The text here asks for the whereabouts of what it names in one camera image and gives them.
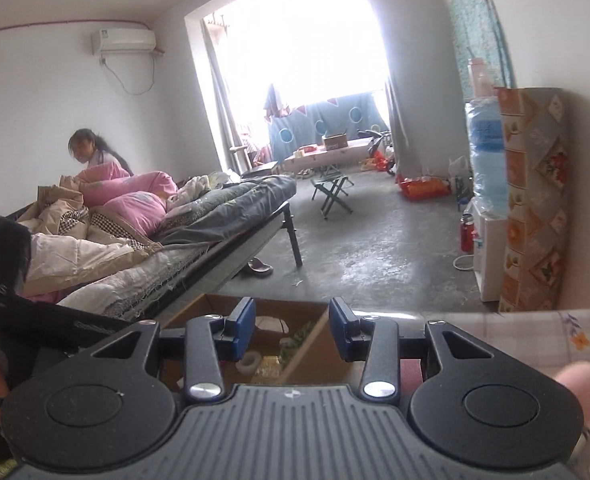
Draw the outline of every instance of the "red bag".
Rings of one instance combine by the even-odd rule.
[[[382,155],[379,150],[375,151],[373,158],[375,159],[377,171],[387,171],[389,169],[389,159]]]
[[[413,202],[451,194],[449,187],[444,184],[441,178],[436,176],[420,176],[407,179],[398,176],[396,182],[402,190],[402,194]]]

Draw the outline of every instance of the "metal screw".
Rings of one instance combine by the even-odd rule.
[[[386,381],[373,381],[364,386],[364,393],[369,397],[376,397],[378,399],[390,397],[395,393],[395,386]]]
[[[221,393],[221,388],[213,383],[197,383],[191,386],[188,392],[195,399],[214,399]]]

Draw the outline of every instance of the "white plastic container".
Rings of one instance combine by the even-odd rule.
[[[469,76],[475,97],[493,96],[493,82],[481,57],[469,59]]]

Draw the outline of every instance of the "bedding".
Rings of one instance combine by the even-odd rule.
[[[80,171],[75,178],[79,182],[99,182],[101,180],[114,180],[129,176],[128,171],[124,170],[117,162],[112,160],[86,168]]]
[[[211,190],[212,198],[199,218],[160,232],[156,241],[162,250],[136,267],[117,272],[107,278],[76,290],[59,304],[86,312],[132,319],[138,312],[158,300],[181,279],[192,272],[191,267],[207,253],[219,250],[227,240],[247,232],[268,218],[296,192],[296,181],[273,175],[252,182],[242,182],[221,190]],[[223,196],[234,198],[225,200]]]
[[[37,201],[17,221],[33,234],[83,239],[88,231],[88,208],[79,191],[61,186],[40,186],[37,189]]]
[[[100,184],[117,183],[113,193],[131,185],[177,191],[169,179],[154,172]],[[156,192],[139,189],[104,202],[108,193],[98,198],[102,205],[88,208],[86,183],[62,177],[60,184],[40,187],[37,202],[18,219],[33,234],[23,295],[124,318],[158,300],[200,257],[268,218],[296,191],[294,179],[274,175],[213,189],[169,216]]]
[[[79,182],[71,177],[63,177],[60,184],[78,190],[84,196],[84,204],[89,207],[104,205],[108,200],[135,191],[147,191],[165,200],[177,193],[177,186],[170,175],[163,171],[152,171],[141,175],[100,180],[97,182]]]
[[[176,195],[166,200],[166,209],[172,210],[181,205],[197,200],[201,195],[211,190],[208,175],[194,176],[182,186]]]
[[[30,298],[95,282],[141,263],[160,249],[152,242],[136,249],[125,242],[105,245],[70,236],[34,234],[22,296]]]
[[[108,200],[102,207],[123,218],[144,236],[155,233],[166,215],[164,202],[147,191],[126,193]]]
[[[297,191],[295,179],[271,175],[216,189],[190,212],[162,223],[152,239],[164,246],[220,242],[267,218]]]

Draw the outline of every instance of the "tape roll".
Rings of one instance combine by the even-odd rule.
[[[251,350],[244,354],[238,362],[235,363],[235,368],[245,376],[252,376],[257,371],[260,363],[262,362],[262,355],[255,350]]]

